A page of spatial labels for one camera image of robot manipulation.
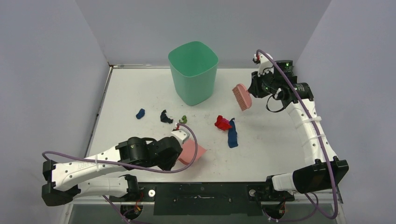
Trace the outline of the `green plastic bin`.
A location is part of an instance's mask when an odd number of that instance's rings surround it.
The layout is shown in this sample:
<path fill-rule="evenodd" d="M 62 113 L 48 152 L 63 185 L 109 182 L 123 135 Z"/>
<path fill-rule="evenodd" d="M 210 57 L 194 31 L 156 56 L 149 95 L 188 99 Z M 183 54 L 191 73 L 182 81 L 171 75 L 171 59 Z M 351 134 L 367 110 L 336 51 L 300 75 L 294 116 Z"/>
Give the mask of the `green plastic bin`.
<path fill-rule="evenodd" d="M 219 58 L 199 41 L 183 44 L 168 54 L 174 87 L 190 106 L 207 100 L 214 91 Z"/>

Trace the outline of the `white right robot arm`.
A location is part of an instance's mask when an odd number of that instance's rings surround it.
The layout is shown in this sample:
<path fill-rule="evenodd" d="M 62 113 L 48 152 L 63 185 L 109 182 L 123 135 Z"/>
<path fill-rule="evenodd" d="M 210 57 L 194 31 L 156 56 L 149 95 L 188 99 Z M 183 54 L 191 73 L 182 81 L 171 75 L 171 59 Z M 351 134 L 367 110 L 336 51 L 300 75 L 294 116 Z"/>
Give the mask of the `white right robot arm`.
<path fill-rule="evenodd" d="M 292 60 L 276 62 L 291 86 L 270 61 L 256 59 L 254 62 L 259 68 L 251 74 L 248 92 L 255 98 L 271 96 L 281 101 L 281 110 L 289 114 L 300 138 L 306 164 L 292 173 L 270 176 L 271 183 L 264 187 L 265 196 L 276 200 L 283 191 L 303 194 L 336 187 L 348 172 L 349 165 L 346 160 L 338 159 L 324 134 L 310 86 L 297 82 L 297 77 L 292 74 Z"/>

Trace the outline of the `pink plastic dustpan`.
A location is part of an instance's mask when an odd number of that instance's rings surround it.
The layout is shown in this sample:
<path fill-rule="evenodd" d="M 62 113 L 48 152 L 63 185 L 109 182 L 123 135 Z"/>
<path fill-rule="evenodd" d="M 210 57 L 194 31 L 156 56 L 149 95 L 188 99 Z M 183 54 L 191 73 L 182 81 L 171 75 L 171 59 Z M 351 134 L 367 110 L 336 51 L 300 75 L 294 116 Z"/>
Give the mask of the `pink plastic dustpan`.
<path fill-rule="evenodd" d="M 195 141 L 192 139 L 188 139 L 183 145 L 182 145 L 182 153 L 178 157 L 178 161 L 181 162 L 184 165 L 188 165 L 195 154 Z M 206 153 L 206 149 L 203 148 L 198 144 L 198 152 L 195 158 L 195 161 L 198 160 L 200 157 L 203 156 L 204 153 Z"/>

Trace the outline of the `pink hand brush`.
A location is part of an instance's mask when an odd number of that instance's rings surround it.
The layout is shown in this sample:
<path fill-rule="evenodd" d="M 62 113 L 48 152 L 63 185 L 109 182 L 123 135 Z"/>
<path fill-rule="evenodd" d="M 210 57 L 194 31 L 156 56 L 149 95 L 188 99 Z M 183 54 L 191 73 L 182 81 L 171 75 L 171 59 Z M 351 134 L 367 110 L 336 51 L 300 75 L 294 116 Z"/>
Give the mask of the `pink hand brush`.
<path fill-rule="evenodd" d="M 236 101 L 242 111 L 249 109 L 252 106 L 252 99 L 247 88 L 243 84 L 237 84 L 232 92 L 236 98 Z"/>

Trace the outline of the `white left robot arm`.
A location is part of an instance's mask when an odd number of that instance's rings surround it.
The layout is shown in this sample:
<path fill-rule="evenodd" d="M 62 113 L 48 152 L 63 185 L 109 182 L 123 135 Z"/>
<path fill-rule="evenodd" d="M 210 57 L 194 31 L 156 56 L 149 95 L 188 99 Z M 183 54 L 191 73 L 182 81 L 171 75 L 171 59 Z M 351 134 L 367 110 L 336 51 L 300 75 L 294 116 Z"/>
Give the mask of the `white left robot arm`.
<path fill-rule="evenodd" d="M 42 173 L 46 184 L 42 186 L 42 199 L 47 206 L 59 206 L 84 196 L 112 196 L 121 201 L 141 197 L 136 176 L 122 175 L 105 178 L 104 175 L 136 169 L 159 167 L 170 171 L 180 154 L 188 134 L 170 136 L 160 140 L 131 137 L 127 141 L 84 161 L 43 163 Z"/>

